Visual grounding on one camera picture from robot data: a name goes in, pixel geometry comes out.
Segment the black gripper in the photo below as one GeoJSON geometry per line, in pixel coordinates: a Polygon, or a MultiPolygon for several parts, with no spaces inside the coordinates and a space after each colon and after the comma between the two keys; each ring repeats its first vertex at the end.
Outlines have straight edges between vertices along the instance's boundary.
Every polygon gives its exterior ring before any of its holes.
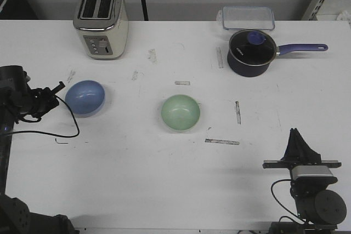
{"type": "Polygon", "coordinates": [[[339,168],[342,163],[337,160],[321,161],[321,155],[309,147],[298,129],[291,128],[287,147],[281,160],[265,160],[262,167],[264,169],[292,169],[299,165],[324,165],[328,168],[339,168]],[[301,163],[292,162],[297,159],[297,152],[301,163]]]}
{"type": "Polygon", "coordinates": [[[17,120],[22,122],[39,122],[42,117],[49,111],[59,105],[56,94],[65,88],[65,84],[60,81],[59,84],[50,89],[30,89],[26,96],[22,97],[21,105],[18,106],[19,113],[17,120]]]}

